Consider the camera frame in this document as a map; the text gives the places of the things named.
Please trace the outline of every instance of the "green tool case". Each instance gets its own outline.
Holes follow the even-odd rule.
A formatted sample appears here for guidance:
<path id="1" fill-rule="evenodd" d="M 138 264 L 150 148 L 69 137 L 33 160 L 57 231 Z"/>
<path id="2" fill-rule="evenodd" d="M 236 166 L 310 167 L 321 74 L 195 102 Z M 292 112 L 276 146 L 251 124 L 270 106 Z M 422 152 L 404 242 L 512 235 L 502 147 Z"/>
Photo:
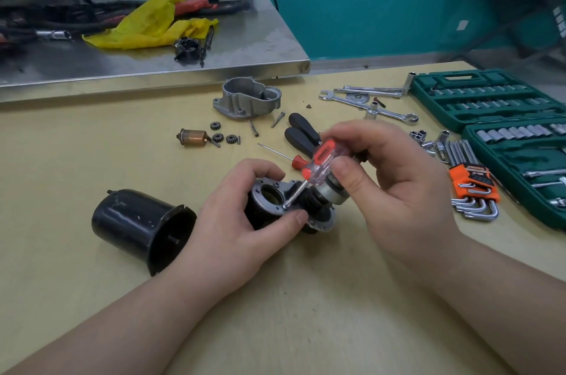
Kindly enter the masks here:
<path id="1" fill-rule="evenodd" d="M 502 70 L 420 74 L 411 90 L 447 129 L 470 141 L 478 159 L 529 213 L 551 228 L 566 229 L 566 206 L 550 203 L 566 199 L 566 185 L 532 186 L 559 182 L 566 174 L 522 175 L 566 169 L 566 134 L 559 135 L 551 126 L 566 126 L 564 104 Z M 486 142 L 477 134 L 537 125 L 546 135 Z"/>

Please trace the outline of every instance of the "person's right hand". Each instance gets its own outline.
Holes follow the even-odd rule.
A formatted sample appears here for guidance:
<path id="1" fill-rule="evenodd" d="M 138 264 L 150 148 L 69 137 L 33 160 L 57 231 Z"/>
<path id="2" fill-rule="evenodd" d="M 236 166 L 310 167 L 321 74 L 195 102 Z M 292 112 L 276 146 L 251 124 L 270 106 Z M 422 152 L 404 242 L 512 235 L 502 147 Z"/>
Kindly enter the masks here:
<path id="1" fill-rule="evenodd" d="M 350 157 L 336 158 L 331 166 L 379 246 L 417 273 L 450 269 L 444 262 L 458 257 L 463 235 L 454 220 L 447 168 L 405 130 L 386 122 L 339 123 L 322 135 L 329 137 L 354 153 L 368 150 L 380 187 Z"/>

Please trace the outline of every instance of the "red screwdriver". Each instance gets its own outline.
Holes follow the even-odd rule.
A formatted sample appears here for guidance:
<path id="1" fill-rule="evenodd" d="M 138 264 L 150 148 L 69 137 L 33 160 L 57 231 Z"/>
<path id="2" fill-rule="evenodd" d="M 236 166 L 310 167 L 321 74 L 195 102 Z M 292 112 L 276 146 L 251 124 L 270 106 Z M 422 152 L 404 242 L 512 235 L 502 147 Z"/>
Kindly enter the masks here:
<path id="1" fill-rule="evenodd" d="M 274 149 L 269 148 L 269 147 L 266 147 L 266 146 L 263 145 L 263 144 L 258 143 L 258 145 L 259 145 L 260 147 L 267 148 L 267 150 L 273 151 L 274 153 L 277 153 L 277 154 L 280 155 L 280 156 L 283 156 L 283 157 L 285 157 L 285 158 L 288 158 L 289 160 L 292 160 L 293 163 L 291 164 L 291 166 L 293 167 L 293 169 L 296 169 L 296 170 L 298 170 L 298 171 L 302 171 L 303 168 L 304 168 L 307 164 L 310 163 L 308 160 L 305 160 L 305 159 L 302 158 L 300 155 L 295 156 L 295 158 L 290 158 L 289 156 L 285 156 L 284 154 L 279 153 L 279 151 L 275 151 Z"/>

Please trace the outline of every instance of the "yellow cloth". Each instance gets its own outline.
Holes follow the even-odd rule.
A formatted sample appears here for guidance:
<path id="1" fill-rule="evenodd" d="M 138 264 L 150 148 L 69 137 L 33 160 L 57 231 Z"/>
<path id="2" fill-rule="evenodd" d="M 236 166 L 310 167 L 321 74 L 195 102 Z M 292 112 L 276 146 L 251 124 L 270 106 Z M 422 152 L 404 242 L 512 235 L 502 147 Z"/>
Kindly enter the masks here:
<path id="1" fill-rule="evenodd" d="M 183 0 L 148 0 L 135 9 L 113 29 L 83 39 L 102 49 L 141 49 L 172 45 L 179 38 L 191 37 L 203 40 L 210 26 L 218 20 L 179 20 L 175 18 L 175 4 Z"/>

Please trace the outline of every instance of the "small gear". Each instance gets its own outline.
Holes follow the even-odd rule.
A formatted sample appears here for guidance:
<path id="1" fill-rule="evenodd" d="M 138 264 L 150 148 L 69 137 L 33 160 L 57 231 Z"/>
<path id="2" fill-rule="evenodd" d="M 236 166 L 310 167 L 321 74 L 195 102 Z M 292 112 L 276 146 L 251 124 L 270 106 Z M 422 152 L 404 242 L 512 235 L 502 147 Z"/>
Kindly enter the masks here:
<path id="1" fill-rule="evenodd" d="M 212 135 L 212 140 L 216 143 L 220 143 L 220 142 L 224 141 L 224 135 L 223 134 L 214 134 L 214 135 Z"/>

